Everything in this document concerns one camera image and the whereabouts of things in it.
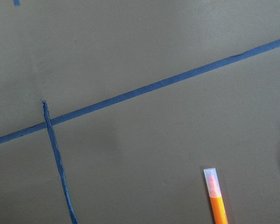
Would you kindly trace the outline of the orange highlighter pen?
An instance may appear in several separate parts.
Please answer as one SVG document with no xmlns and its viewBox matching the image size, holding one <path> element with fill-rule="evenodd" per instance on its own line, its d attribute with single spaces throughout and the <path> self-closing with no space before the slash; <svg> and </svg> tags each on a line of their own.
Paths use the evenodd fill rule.
<svg viewBox="0 0 280 224">
<path fill-rule="evenodd" d="M 203 170 L 216 224 L 228 224 L 227 214 L 215 168 Z"/>
</svg>

